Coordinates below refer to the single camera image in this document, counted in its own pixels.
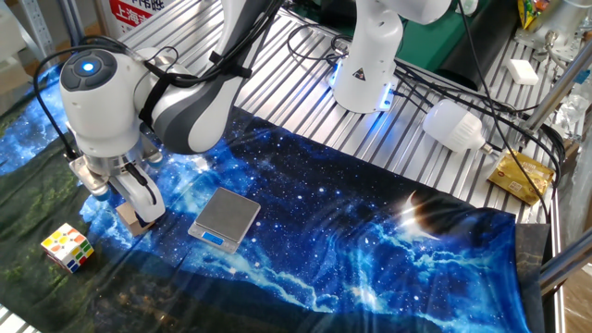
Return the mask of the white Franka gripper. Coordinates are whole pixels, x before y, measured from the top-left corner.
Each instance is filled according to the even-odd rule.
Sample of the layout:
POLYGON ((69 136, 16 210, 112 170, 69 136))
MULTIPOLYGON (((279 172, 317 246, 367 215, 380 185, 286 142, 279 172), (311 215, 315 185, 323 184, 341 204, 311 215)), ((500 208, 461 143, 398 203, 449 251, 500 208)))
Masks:
POLYGON ((109 178, 109 182, 117 189, 125 201, 136 212, 135 217, 141 228, 148 228, 165 211, 165 203, 153 180, 145 173, 147 186, 141 185, 130 173, 109 178))

